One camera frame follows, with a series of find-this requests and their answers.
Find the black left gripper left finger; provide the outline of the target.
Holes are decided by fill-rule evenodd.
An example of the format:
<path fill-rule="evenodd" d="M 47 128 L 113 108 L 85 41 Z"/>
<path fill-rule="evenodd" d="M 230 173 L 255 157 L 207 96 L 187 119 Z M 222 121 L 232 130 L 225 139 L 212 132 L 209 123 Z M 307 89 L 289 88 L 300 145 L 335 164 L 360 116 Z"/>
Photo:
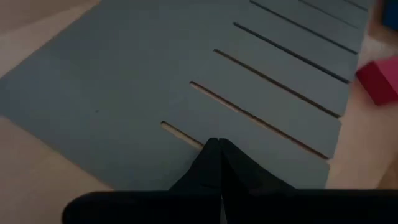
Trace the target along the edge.
<path fill-rule="evenodd" d="M 169 189 L 173 192 L 219 192 L 221 190 L 221 148 L 210 138 L 189 170 Z"/>

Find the red rectangular block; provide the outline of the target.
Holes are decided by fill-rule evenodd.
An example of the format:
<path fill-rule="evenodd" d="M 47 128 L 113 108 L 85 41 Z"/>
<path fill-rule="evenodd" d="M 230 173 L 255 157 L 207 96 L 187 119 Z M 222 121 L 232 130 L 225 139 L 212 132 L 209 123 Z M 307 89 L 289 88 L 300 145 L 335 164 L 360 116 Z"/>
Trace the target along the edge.
<path fill-rule="evenodd" d="M 375 105 L 398 103 L 398 56 L 372 60 L 356 77 Z"/>

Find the short grey slotted divider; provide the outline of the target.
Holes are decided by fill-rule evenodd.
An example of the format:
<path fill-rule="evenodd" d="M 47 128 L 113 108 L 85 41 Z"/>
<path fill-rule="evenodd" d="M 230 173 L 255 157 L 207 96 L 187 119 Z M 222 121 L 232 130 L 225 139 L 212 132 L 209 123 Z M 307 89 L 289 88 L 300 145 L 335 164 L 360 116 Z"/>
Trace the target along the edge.
<path fill-rule="evenodd" d="M 226 138 L 322 188 L 371 0 L 101 0 L 0 78 L 0 115 L 115 189 L 169 188 Z"/>

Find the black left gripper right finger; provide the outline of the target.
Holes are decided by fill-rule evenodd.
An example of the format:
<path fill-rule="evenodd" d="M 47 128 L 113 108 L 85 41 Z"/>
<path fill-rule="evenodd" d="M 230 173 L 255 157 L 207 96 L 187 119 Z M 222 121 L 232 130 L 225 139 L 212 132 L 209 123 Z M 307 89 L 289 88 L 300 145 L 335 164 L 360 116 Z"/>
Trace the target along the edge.
<path fill-rule="evenodd" d="M 227 139 L 220 139 L 223 185 L 243 192 L 273 192 L 294 187 L 261 167 Z"/>

